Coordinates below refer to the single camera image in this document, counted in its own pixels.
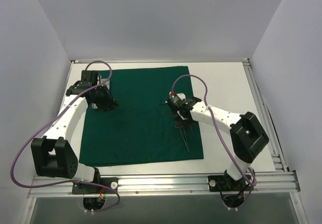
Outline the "silver forceps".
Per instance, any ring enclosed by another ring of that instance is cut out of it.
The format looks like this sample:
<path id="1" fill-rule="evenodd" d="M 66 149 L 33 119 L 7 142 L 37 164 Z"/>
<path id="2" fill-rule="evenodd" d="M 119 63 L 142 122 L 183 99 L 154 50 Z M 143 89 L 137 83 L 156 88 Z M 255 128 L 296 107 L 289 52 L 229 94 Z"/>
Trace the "silver forceps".
<path id="1" fill-rule="evenodd" d="M 190 152 L 189 146 L 188 146 L 188 139 L 187 139 L 187 135 L 186 135 L 185 129 L 184 128 L 180 128 L 179 131 L 180 131 L 180 134 L 182 136 L 182 139 L 183 139 L 183 142 L 184 142 L 184 144 L 186 146 L 187 151 Z"/>

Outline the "green surgical cloth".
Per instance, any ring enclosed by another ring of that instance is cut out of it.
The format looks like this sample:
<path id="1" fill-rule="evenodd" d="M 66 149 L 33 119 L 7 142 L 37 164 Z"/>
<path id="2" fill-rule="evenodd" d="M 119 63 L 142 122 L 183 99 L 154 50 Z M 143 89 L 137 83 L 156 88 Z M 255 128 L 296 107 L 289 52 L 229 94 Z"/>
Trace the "green surgical cloth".
<path id="1" fill-rule="evenodd" d="M 186 66 L 103 70 L 119 104 L 111 111 L 88 108 L 79 161 L 93 167 L 202 159 L 198 124 L 186 127 L 190 152 L 165 104 L 171 88 L 193 95 Z"/>

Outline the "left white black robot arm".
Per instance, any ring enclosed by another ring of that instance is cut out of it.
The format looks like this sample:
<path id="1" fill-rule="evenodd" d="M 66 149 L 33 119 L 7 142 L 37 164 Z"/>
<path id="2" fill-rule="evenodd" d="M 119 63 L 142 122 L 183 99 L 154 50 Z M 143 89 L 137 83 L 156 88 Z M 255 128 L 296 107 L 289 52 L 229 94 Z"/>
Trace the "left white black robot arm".
<path id="1" fill-rule="evenodd" d="M 109 90 L 109 80 L 102 79 L 97 71 L 83 70 L 81 79 L 67 89 L 58 118 L 41 138 L 31 141 L 37 175 L 84 182 L 89 193 L 97 193 L 102 186 L 98 170 L 81 164 L 70 142 L 89 107 L 105 112 L 118 106 Z"/>

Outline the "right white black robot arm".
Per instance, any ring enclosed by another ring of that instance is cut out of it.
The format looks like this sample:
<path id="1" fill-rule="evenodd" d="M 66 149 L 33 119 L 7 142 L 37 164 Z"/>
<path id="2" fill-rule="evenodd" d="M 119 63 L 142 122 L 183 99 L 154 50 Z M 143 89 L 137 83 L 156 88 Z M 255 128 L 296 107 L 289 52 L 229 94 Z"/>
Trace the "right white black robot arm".
<path id="1" fill-rule="evenodd" d="M 222 131 L 230 135 L 233 153 L 226 144 L 223 145 L 231 159 L 223 183 L 229 190 L 239 187 L 246 171 L 269 143 L 269 137 L 257 116 L 252 112 L 228 112 L 196 97 L 187 99 L 183 93 L 170 92 L 166 104 L 175 115 L 177 128 L 199 122 L 214 126 L 221 141 Z"/>

